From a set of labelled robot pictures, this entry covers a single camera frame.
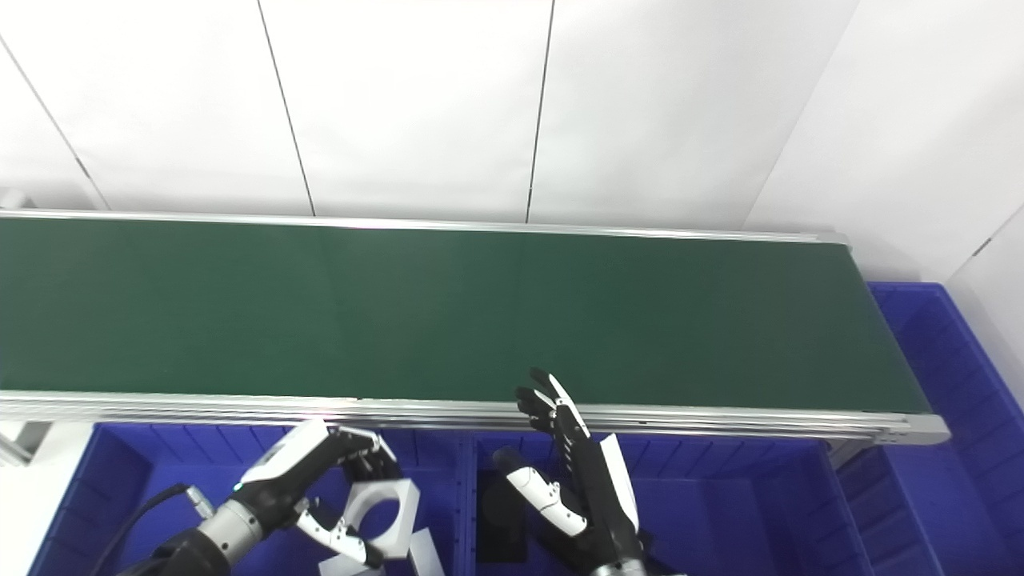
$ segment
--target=black and white robotic hand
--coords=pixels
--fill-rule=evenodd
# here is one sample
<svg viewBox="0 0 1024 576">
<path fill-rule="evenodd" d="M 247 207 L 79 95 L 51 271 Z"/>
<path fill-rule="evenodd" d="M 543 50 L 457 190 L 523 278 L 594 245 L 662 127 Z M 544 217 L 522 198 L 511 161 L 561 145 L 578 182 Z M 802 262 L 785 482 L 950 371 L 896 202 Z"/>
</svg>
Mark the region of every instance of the black and white robotic hand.
<svg viewBox="0 0 1024 576">
<path fill-rule="evenodd" d="M 636 498 L 618 440 L 593 440 L 558 380 L 538 368 L 530 377 L 540 389 L 517 388 L 519 410 L 530 426 L 552 436 L 572 486 L 551 481 L 509 447 L 495 452 L 495 465 L 547 521 L 537 535 L 541 543 L 573 571 L 646 575 Z"/>
<path fill-rule="evenodd" d="M 351 483 L 401 478 L 394 453 L 380 436 L 307 420 L 246 470 L 234 492 L 198 527 L 172 536 L 121 576 L 225 576 L 253 546 L 291 526 L 339 554 L 379 568 L 384 561 L 380 550 L 344 519 L 325 520 L 317 502 L 306 497 L 310 486 L 336 465 Z"/>
</svg>

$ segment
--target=white floor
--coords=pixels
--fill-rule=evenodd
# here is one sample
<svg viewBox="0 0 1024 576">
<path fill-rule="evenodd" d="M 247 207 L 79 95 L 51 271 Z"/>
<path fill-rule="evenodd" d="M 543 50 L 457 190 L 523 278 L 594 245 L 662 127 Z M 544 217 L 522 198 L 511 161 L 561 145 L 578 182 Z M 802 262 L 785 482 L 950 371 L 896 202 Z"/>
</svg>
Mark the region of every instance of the white floor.
<svg viewBox="0 0 1024 576">
<path fill-rule="evenodd" d="M 13 440 L 20 427 L 0 422 L 0 434 Z M 29 573 L 90 434 L 91 422 L 54 424 L 31 464 L 0 466 L 0 574 Z"/>
</svg>

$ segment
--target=circular hole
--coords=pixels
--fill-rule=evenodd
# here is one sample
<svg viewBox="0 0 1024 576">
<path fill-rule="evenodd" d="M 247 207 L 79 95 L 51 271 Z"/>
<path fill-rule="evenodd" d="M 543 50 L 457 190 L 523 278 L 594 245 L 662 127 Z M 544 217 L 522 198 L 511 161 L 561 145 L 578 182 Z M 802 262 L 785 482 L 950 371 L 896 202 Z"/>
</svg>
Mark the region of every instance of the circular hole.
<svg viewBox="0 0 1024 576">
<path fill-rule="evenodd" d="M 391 528 L 398 518 L 398 500 L 388 499 L 375 504 L 359 523 L 359 536 L 373 540 Z"/>
</svg>

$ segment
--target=white wall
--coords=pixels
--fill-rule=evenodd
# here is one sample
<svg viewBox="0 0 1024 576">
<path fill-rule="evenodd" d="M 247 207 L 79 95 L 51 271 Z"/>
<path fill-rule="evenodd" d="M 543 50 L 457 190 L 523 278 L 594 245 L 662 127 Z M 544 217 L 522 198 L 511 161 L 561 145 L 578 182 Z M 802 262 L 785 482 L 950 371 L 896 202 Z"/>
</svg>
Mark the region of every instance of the white wall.
<svg viewBox="0 0 1024 576">
<path fill-rule="evenodd" d="M 316 213 L 522 221 L 550 0 L 263 0 Z"/>
<path fill-rule="evenodd" d="M 255 2 L 0 0 L 0 36 L 113 209 L 309 213 Z"/>
<path fill-rule="evenodd" d="M 558 0 L 531 222 L 737 230 L 856 0 Z"/>
<path fill-rule="evenodd" d="M 0 46 L 0 196 L 17 189 L 44 208 L 102 208 L 92 183 Z"/>
<path fill-rule="evenodd" d="M 862 0 L 744 224 L 943 281 L 1024 203 L 1024 3 Z"/>
<path fill-rule="evenodd" d="M 1024 406 L 1024 206 L 946 288 Z"/>
</svg>

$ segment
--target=black cable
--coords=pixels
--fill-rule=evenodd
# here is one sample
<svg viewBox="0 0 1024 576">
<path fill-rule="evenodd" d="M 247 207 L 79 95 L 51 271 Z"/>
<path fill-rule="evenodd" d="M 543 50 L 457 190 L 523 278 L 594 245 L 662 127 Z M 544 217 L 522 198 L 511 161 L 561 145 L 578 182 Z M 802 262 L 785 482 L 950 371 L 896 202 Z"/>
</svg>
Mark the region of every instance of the black cable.
<svg viewBox="0 0 1024 576">
<path fill-rule="evenodd" d="M 170 500 L 178 494 L 184 494 L 186 490 L 188 490 L 188 485 L 181 484 L 179 482 L 170 488 L 161 490 L 154 497 L 146 500 L 144 504 L 139 506 L 135 512 L 131 515 L 131 518 L 126 520 L 125 523 L 121 525 L 121 528 L 119 528 L 114 534 L 114 538 L 109 544 L 106 544 L 106 547 L 103 548 L 103 553 L 99 554 L 99 560 L 97 560 L 96 564 L 92 567 L 92 571 L 89 572 L 89 576 L 97 576 L 99 574 L 99 571 L 102 570 L 103 565 L 106 564 L 106 561 L 110 559 L 110 556 L 114 553 L 114 549 L 118 547 L 118 544 L 120 544 L 122 540 L 124 540 L 125 536 L 128 535 L 128 531 L 135 526 L 138 519 L 145 516 L 145 512 L 159 506 L 161 503 Z"/>
</svg>

